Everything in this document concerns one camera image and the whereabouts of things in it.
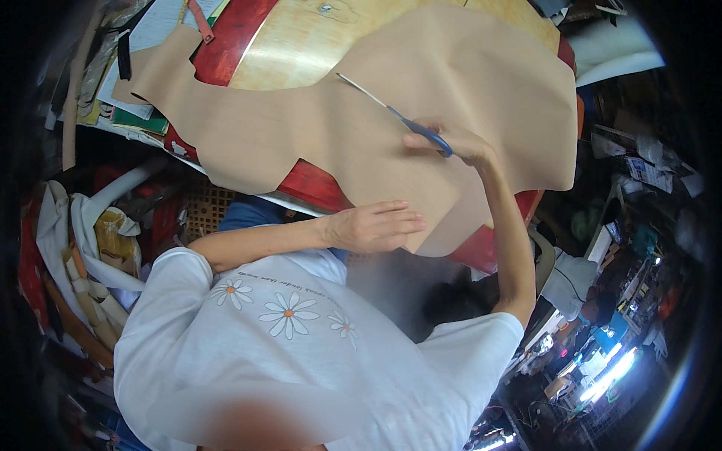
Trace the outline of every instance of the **black hair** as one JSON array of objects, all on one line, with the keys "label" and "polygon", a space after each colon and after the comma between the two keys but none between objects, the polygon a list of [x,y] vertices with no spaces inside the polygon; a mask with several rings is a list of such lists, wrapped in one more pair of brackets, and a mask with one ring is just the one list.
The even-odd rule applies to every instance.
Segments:
[{"label": "black hair", "polygon": [[601,327],[609,324],[612,320],[614,311],[617,309],[617,297],[612,292],[603,291],[596,297],[596,305],[598,308],[596,314],[596,325]]}]

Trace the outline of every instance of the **leather sheet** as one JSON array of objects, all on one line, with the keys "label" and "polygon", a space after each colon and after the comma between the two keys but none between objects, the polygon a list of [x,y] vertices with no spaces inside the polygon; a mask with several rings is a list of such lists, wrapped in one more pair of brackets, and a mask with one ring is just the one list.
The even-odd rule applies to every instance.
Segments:
[{"label": "leather sheet", "polygon": [[215,185],[267,193],[303,158],[332,174],[354,205],[409,201],[429,227],[406,248],[426,256],[451,253],[490,219],[473,169],[458,157],[406,150],[406,126],[336,72],[408,118],[443,115],[486,139],[515,193],[573,184],[574,74],[491,14],[445,4],[416,9],[361,38],[313,86],[267,92],[195,80],[188,58],[200,42],[179,25],[129,89],[197,148]]}]

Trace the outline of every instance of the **daisy print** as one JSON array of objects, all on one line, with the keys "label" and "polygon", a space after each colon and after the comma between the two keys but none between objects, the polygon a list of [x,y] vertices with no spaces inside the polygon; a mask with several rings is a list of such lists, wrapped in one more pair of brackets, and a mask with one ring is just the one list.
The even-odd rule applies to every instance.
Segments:
[{"label": "daisy print", "polygon": [[223,305],[223,302],[225,302],[226,299],[230,298],[233,306],[238,310],[241,310],[243,308],[240,303],[241,300],[253,303],[253,299],[244,294],[250,293],[252,291],[253,289],[250,288],[248,285],[243,285],[242,280],[237,280],[234,282],[231,279],[228,279],[224,284],[219,282],[218,285],[213,288],[210,298],[216,297],[216,303],[218,305]]},{"label": "daisy print", "polygon": [[348,337],[351,341],[351,346],[354,347],[354,351],[357,351],[356,348],[356,340],[359,339],[358,335],[354,332],[354,329],[356,328],[356,325],[349,321],[349,318],[347,316],[343,316],[341,313],[338,313],[336,310],[334,310],[333,315],[327,315],[326,316],[329,320],[333,321],[331,323],[331,329],[333,330],[340,330],[341,331],[341,338]]},{"label": "daisy print", "polygon": [[266,313],[258,317],[261,321],[276,321],[276,324],[269,330],[271,336],[275,337],[286,330],[286,338],[293,338],[293,333],[298,332],[301,335],[308,335],[308,329],[301,323],[301,320],[309,321],[319,318],[320,315],[314,312],[305,311],[305,308],[316,303],[315,299],[299,302],[301,300],[297,292],[291,294],[291,298],[287,301],[283,294],[276,293],[276,302],[267,302],[266,308],[272,310],[273,313]]}]

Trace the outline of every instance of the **fluorescent light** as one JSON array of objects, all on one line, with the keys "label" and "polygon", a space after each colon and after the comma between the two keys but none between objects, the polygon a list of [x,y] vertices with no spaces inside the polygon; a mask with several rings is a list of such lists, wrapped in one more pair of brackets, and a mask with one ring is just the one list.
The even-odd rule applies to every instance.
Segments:
[{"label": "fluorescent light", "polygon": [[500,447],[500,446],[503,445],[504,443],[505,443],[504,440],[499,439],[499,440],[497,440],[496,442],[493,442],[493,443],[488,444],[487,446],[483,447],[483,448],[480,449],[479,451],[495,450],[496,448]]},{"label": "fluorescent light", "polygon": [[595,403],[596,400],[601,398],[601,396],[607,391],[609,386],[617,379],[621,378],[625,374],[627,374],[627,371],[629,371],[629,368],[632,367],[632,363],[634,362],[634,356],[637,352],[637,348],[632,348],[629,352],[627,352],[619,361],[617,364],[614,365],[614,368],[609,370],[609,372],[604,375],[604,377],[601,378],[596,384],[593,384],[590,388],[588,388],[584,393],[582,393],[582,396],[579,398],[579,401],[586,401],[588,399],[591,399],[592,403]]},{"label": "fluorescent light", "polygon": [[614,345],[614,348],[612,348],[612,350],[609,352],[609,354],[607,354],[606,357],[604,357],[604,361],[605,361],[606,363],[609,363],[609,361],[612,360],[612,357],[616,356],[616,355],[617,355],[617,352],[619,352],[619,350],[620,350],[621,348],[622,348],[622,344],[621,344],[621,343],[615,344],[615,345]]}]

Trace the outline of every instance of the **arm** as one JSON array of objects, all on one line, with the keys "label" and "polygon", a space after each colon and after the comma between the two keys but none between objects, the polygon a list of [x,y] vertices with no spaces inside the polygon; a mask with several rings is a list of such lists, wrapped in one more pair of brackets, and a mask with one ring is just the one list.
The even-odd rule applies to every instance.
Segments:
[{"label": "arm", "polygon": [[302,249],[386,252],[400,248],[409,233],[426,227],[421,214],[407,211],[408,207],[405,201],[380,202],[308,221],[215,232],[188,248],[203,255],[216,273]]},{"label": "arm", "polygon": [[[441,118],[416,119],[415,122],[439,133],[454,154],[474,167],[482,178],[494,220],[499,265],[500,300],[492,312],[511,313],[526,328],[536,305],[534,259],[519,207],[496,153],[484,139]],[[410,148],[437,149],[435,144],[415,133],[405,135],[402,142]]]}]

